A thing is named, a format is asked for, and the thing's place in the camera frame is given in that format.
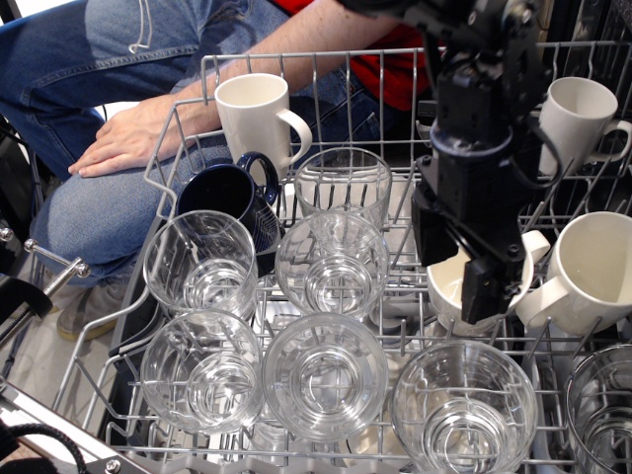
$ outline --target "man's hand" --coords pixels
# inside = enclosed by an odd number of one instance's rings
[[[97,132],[97,140],[68,168],[68,172],[89,178],[147,166],[165,119],[176,100],[174,95],[159,96],[117,113],[101,127]],[[184,113],[186,117],[178,109],[185,132],[187,128],[192,128],[195,120],[193,108],[203,108],[203,105],[183,106],[183,111],[191,113]],[[158,150],[158,160],[174,156],[180,147],[181,136],[175,122],[171,122]]]

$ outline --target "dark blue mug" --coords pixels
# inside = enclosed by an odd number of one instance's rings
[[[259,163],[266,183],[258,186],[250,168]],[[269,204],[278,195],[277,170],[262,154],[244,154],[236,164],[213,165],[195,175],[178,198],[178,215],[192,210],[210,209],[238,219],[250,232],[255,243],[259,277],[275,268],[275,256],[284,230]]]

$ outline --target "blue jeans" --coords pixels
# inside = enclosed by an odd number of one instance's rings
[[[144,169],[68,175],[103,124],[94,108],[173,92],[199,78],[204,55],[243,52],[287,19],[268,0],[151,0],[149,6],[153,38],[137,54],[128,50],[140,32],[135,0],[76,0],[0,28],[0,114],[64,181],[44,203],[32,237],[90,265],[91,275],[76,284],[95,285],[135,261],[161,197],[144,182]],[[354,77],[352,86],[354,140],[376,139],[378,102]],[[311,88],[292,98],[292,109],[314,125],[315,140],[348,140],[344,71],[321,79],[318,91],[322,137]],[[382,120],[396,115],[385,106]],[[230,161],[222,138],[207,140],[201,154],[206,165]],[[173,161],[165,163],[167,171]],[[181,164],[185,181],[192,172]]]

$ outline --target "dishwasher rack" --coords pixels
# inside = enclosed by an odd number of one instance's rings
[[[544,57],[552,58],[553,78],[578,75],[593,78],[609,87],[619,100],[619,117],[630,116],[632,95],[632,68],[630,67],[632,44],[620,41],[591,41],[569,43],[543,43],[540,45]],[[318,60],[331,54],[344,59],[344,67],[350,70],[352,59],[358,55],[375,55],[383,64],[389,54],[412,54],[416,62],[423,59],[422,49],[400,49],[380,51],[343,51],[311,54],[261,55],[261,56],[210,56],[203,60],[203,69],[212,68],[224,60],[243,60],[251,64],[254,59],[275,61],[282,73],[286,61],[298,56],[311,58],[314,69]],[[574,55],[574,60],[564,62],[560,57]],[[176,160],[189,160],[190,166],[199,169],[189,147],[200,147],[200,142],[209,134],[184,136],[180,127],[179,110],[190,102],[206,102],[204,97],[177,103],[171,110],[156,147],[154,157],[147,166],[148,186],[162,192],[152,232],[173,217],[176,194],[174,183],[179,180],[176,173],[168,173],[156,159],[164,133],[169,126],[178,127],[182,143]],[[433,342],[455,338],[450,328],[442,328],[436,321],[428,299],[426,270],[421,266],[415,251],[410,216],[410,198],[415,183],[420,179],[415,170],[415,159],[428,154],[427,128],[418,117],[400,127],[396,136],[387,135],[382,129],[381,139],[374,142],[354,141],[328,143],[314,136],[314,144],[353,145],[376,150],[391,165],[393,192],[388,220],[382,231],[389,244],[391,272],[389,284],[380,302],[378,311],[367,324],[374,331],[386,352],[393,374],[413,354]],[[617,137],[602,143],[602,146],[617,146]],[[552,190],[538,195],[526,206],[519,216],[523,231],[538,229],[552,242],[564,226],[576,216],[595,210],[611,210],[632,214],[632,166],[627,156],[616,163],[587,166],[580,176],[565,177]],[[299,206],[293,194],[293,176],[290,174],[281,183],[282,193],[276,202],[276,213],[285,227],[300,219]],[[543,282],[547,260],[544,258],[536,267],[533,287]],[[275,331],[287,320],[298,314],[284,298],[275,276],[261,278],[258,287],[259,307],[254,327],[262,347],[268,346]],[[161,308],[158,307],[142,281],[141,269],[137,268],[123,309],[100,320],[103,323],[118,319],[116,340],[111,357],[106,360],[99,373],[90,373],[82,363],[84,330],[66,375],[61,382],[52,409],[72,397],[69,386],[71,374],[85,377],[94,395],[84,421],[87,427],[94,419],[102,419],[99,436],[114,449],[132,457],[152,472],[201,472],[205,474],[261,472],[261,473],[398,473],[411,469],[411,460],[393,442],[387,413],[381,415],[370,427],[354,439],[344,443],[317,444],[300,442],[284,430],[279,436],[277,450],[258,449],[253,445],[257,430],[265,429],[265,417],[252,427],[236,434],[205,436],[191,435],[168,427],[155,415],[148,412],[141,395],[138,367],[143,350],[152,334],[164,324]],[[142,330],[129,334],[127,326],[142,322]],[[524,328],[515,315],[499,320],[491,334],[475,339],[492,344],[521,363],[536,389],[539,404],[539,419],[536,440],[530,455],[523,459],[520,470],[524,473],[560,474],[577,472],[575,461],[568,444],[568,433],[564,420],[562,402],[566,377],[574,363],[604,346],[629,341],[632,337],[630,318],[616,327],[583,338],[570,337],[547,325],[534,334],[524,333]],[[106,384],[112,373],[117,375],[118,387]]]

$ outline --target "white mug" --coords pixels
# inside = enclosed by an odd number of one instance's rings
[[[428,271],[428,293],[436,312],[436,319],[444,328],[449,328],[454,321],[452,333],[456,336],[480,336],[494,329],[497,321],[512,312],[524,298],[533,281],[533,266],[551,248],[549,241],[537,230],[522,234],[522,244],[526,250],[522,267],[522,285],[520,293],[513,297],[506,313],[485,318],[476,324],[466,323],[461,319],[461,290],[465,264],[469,257],[459,248],[458,253],[443,262],[430,265]]]
[[[233,77],[217,87],[214,98],[233,162],[258,151],[270,158],[283,179],[289,165],[309,150],[312,132],[289,109],[288,86],[282,77],[263,73]],[[294,155],[290,155],[290,127],[300,138]]]
[[[591,79],[563,77],[549,86],[540,113],[540,127],[555,145],[563,171],[568,168],[567,176],[576,174],[586,163],[608,159],[616,161],[629,153],[632,123],[612,119],[617,108],[616,96]],[[627,133],[623,150],[614,154],[595,152],[599,141],[614,130]],[[548,147],[542,146],[540,171],[551,176],[557,166]]]
[[[546,282],[515,308],[528,329],[601,331],[632,311],[632,218],[593,212],[571,221],[553,246]]]

